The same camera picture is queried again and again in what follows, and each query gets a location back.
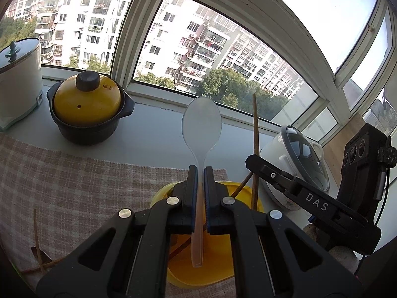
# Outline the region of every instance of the yellow plastic basin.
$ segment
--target yellow plastic basin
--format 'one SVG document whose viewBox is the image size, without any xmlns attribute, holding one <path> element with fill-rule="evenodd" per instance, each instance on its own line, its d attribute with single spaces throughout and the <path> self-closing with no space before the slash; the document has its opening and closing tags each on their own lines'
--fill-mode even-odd
<svg viewBox="0 0 397 298">
<path fill-rule="evenodd" d="M 226 185 L 231 195 L 240 183 L 220 182 Z M 167 197 L 170 191 L 177 183 L 171 183 L 160 189 L 154 195 L 150 207 L 156 202 Z M 251 204 L 252 190 L 245 186 L 236 199 L 244 202 L 248 206 Z M 263 212 L 263 206 L 258 199 L 258 211 Z M 188 240 L 190 235 L 177 235 L 176 243 L 171 241 L 169 252 Z M 182 252 L 168 261 L 167 281 L 173 285 L 185 289 L 198 289 L 218 283 L 234 276 L 232 248 L 230 246 L 229 235 L 210 235 L 204 231 L 204 256 L 201 268 L 193 268 L 190 260 L 190 245 Z"/>
</svg>

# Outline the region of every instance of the beige fabric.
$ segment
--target beige fabric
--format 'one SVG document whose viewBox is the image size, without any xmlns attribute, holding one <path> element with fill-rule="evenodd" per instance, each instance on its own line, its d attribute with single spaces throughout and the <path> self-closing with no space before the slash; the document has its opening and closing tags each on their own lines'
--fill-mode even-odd
<svg viewBox="0 0 397 298">
<path fill-rule="evenodd" d="M 225 170 L 215 179 L 228 180 Z M 152 168 L 79 158 L 38 148 L 0 133 L 0 238 L 19 270 L 38 264 L 33 209 L 40 248 L 55 260 L 71 252 L 120 208 L 149 208 L 163 186 L 186 179 L 187 170 Z M 35 287 L 41 274 L 27 277 Z M 195 291 L 167 284 L 166 297 L 234 297 L 230 279 Z"/>
</svg>

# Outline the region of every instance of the plastic spoon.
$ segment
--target plastic spoon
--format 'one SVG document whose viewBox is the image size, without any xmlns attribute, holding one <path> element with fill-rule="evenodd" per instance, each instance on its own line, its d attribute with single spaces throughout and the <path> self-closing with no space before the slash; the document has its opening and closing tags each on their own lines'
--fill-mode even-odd
<svg viewBox="0 0 397 298">
<path fill-rule="evenodd" d="M 194 268 L 202 266 L 203 258 L 204 161 L 218 142 L 221 131 L 221 115 L 218 106 L 210 98 L 198 97 L 186 108 L 182 119 L 182 134 L 186 145 L 196 159 L 198 169 L 195 231 L 192 233 L 190 244 L 190 255 Z"/>
</svg>

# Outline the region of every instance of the metal screw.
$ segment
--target metal screw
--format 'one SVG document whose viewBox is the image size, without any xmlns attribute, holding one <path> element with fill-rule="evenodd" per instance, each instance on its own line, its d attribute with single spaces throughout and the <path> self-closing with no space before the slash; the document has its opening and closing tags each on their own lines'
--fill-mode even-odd
<svg viewBox="0 0 397 298">
<path fill-rule="evenodd" d="M 283 216 L 283 213 L 275 209 L 273 211 L 270 211 L 269 215 L 272 219 L 278 220 Z"/>
<path fill-rule="evenodd" d="M 175 196 L 171 196 L 167 198 L 167 203 L 170 205 L 176 205 L 179 203 L 179 198 Z"/>
<path fill-rule="evenodd" d="M 127 217 L 130 217 L 132 212 L 128 208 L 124 208 L 119 212 L 119 216 L 122 219 L 126 219 Z"/>
<path fill-rule="evenodd" d="M 225 205 L 233 205 L 236 202 L 236 200 L 233 197 L 226 196 L 222 198 L 222 202 Z"/>
</svg>

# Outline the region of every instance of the sky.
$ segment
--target sky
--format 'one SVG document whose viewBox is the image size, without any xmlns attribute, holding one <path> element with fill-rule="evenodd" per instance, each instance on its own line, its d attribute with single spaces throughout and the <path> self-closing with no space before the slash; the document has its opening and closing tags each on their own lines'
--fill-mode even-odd
<svg viewBox="0 0 397 298">
<path fill-rule="evenodd" d="M 283 0 L 297 15 L 320 47 L 334 72 L 343 63 L 366 26 L 376 0 Z M 386 26 L 377 37 L 377 47 L 353 79 L 362 89 L 384 58 Z"/>
</svg>

